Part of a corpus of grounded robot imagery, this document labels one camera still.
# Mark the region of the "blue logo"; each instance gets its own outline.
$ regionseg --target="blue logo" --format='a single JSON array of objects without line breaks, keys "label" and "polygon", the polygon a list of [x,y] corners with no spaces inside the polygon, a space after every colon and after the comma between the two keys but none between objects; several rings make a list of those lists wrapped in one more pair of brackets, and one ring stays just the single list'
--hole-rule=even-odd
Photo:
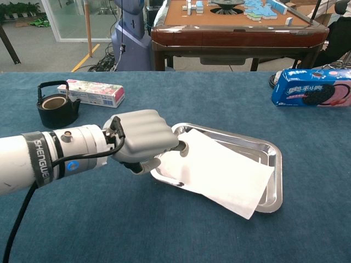
[{"label": "blue logo", "polygon": [[77,161],[71,161],[67,165],[67,170],[74,171],[74,170],[78,169],[78,167],[79,167],[79,163]]}]

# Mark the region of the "chair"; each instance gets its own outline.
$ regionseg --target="chair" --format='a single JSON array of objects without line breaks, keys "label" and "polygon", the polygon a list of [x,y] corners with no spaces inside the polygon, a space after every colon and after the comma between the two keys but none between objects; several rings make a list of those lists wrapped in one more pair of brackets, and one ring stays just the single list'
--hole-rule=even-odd
[{"label": "chair", "polygon": [[[346,12],[346,7],[350,0],[341,0],[335,3],[335,13],[338,15],[343,15]],[[351,68],[351,50],[346,53],[343,60],[337,60],[331,64],[324,65],[322,68],[332,68],[332,69],[347,69]]]}]

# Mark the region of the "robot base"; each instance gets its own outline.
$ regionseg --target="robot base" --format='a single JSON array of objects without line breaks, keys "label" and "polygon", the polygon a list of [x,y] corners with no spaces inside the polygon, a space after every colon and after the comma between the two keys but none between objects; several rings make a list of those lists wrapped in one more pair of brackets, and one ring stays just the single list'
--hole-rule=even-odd
[{"label": "robot base", "polygon": [[[115,53],[116,62],[120,58],[122,27],[120,23],[116,25],[116,30],[112,34],[112,46]],[[123,29],[123,43],[126,51],[122,54],[117,71],[151,71],[154,70],[151,61],[151,37],[144,34],[142,38],[132,35]]]}]

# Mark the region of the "white box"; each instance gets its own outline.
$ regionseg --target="white box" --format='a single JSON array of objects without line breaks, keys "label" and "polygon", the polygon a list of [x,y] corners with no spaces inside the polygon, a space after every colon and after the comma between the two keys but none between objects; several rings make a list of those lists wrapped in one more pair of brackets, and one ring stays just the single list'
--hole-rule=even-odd
[{"label": "white box", "polygon": [[[117,108],[124,99],[124,89],[121,85],[68,79],[69,98],[72,101],[81,99],[84,104]],[[66,86],[58,86],[61,94],[66,94]]]},{"label": "white box", "polygon": [[286,26],[290,26],[292,24],[292,18],[287,18],[285,21]]}]

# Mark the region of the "yellow line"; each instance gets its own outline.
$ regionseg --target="yellow line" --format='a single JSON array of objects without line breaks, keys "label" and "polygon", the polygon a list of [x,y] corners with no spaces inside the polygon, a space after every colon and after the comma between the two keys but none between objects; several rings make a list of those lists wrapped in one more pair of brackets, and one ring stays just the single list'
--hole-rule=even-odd
[{"label": "yellow line", "polygon": [[[100,44],[97,44],[97,45],[93,48],[92,53],[94,53],[95,50],[97,50],[97,48],[98,48],[99,46],[100,46]],[[71,72],[75,72],[79,67],[81,67],[81,66],[87,61],[88,58],[90,58],[89,53],[84,57],[84,59],[81,60],[81,62],[79,62],[79,63],[73,68],[73,70],[72,70]]]}]

